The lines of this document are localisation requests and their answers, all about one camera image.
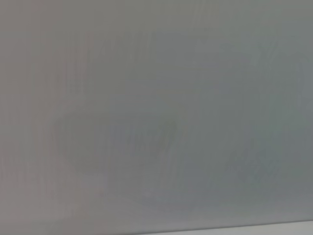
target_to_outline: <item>white surface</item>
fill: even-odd
[[[225,229],[206,229],[172,233],[159,233],[158,235],[310,235],[313,231],[312,222],[273,224],[261,226],[247,226]]]
[[[312,9],[1,0],[0,234],[313,219]]]

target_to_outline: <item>gray background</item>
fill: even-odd
[[[0,2],[0,234],[313,217],[313,2]]]

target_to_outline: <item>gray wall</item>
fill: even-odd
[[[0,1],[0,234],[312,219],[312,10]]]

